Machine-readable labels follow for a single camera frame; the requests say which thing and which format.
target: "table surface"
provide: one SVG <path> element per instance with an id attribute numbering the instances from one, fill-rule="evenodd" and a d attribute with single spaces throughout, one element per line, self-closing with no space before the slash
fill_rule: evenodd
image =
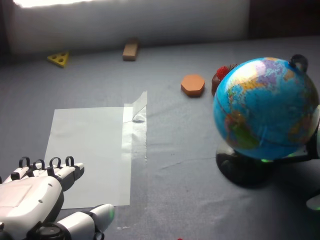
<path id="1" fill-rule="evenodd" d="M 215 161 L 221 137 L 211 79 L 217 68 L 296 53 L 308 58 L 320 90 L 320 37 L 145 48 L 136 62 L 123 62 L 121 50 L 71 54 L 65 69 L 45 59 L 2 66 L 0 175 L 8 176 L 22 156 L 44 158 L 55 109 L 121 107 L 147 90 L 147 177 L 141 181 L 135 169 L 131 178 L 145 197 L 131 191 L 135 204 L 116 208 L 107 239 L 318 240 L 320 215 L 305 205 L 320 188 L 317 160 L 282 166 L 256 188 L 230 183 Z M 205 78 L 202 97 L 181 92 L 187 74 Z"/>

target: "globe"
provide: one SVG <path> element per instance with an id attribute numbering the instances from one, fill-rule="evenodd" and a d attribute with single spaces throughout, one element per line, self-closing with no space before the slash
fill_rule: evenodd
<path id="1" fill-rule="evenodd" d="M 238 153 L 276 160 L 294 153 L 318 126 L 319 97 L 307 74 L 288 61 L 257 58 L 221 81 L 213 100 L 216 127 Z"/>

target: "orange hexagonal block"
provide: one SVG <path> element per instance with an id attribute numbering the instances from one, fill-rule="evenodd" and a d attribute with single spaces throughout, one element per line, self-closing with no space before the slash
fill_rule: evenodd
<path id="1" fill-rule="evenodd" d="M 181 89 L 189 97 L 199 97 L 205 89 L 205 80 L 198 74 L 186 75 L 181 82 Z"/>

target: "white sheet of paper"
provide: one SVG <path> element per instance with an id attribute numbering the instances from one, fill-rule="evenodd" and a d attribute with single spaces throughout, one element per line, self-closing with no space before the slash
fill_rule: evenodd
<path id="1" fill-rule="evenodd" d="M 132 119 L 147 92 L 126 107 L 56 109 L 45 162 L 73 156 L 84 174 L 64 192 L 62 208 L 130 205 Z"/>

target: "yellow triangular block with holes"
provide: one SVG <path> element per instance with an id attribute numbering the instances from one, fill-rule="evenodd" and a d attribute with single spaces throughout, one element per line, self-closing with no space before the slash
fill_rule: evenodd
<path id="1" fill-rule="evenodd" d="M 66 64 L 67 64 L 68 57 L 69 57 L 69 52 L 66 51 L 66 52 L 60 52 L 60 53 L 48 56 L 47 59 L 50 62 L 58 65 L 59 67 L 64 68 L 66 66 Z"/>

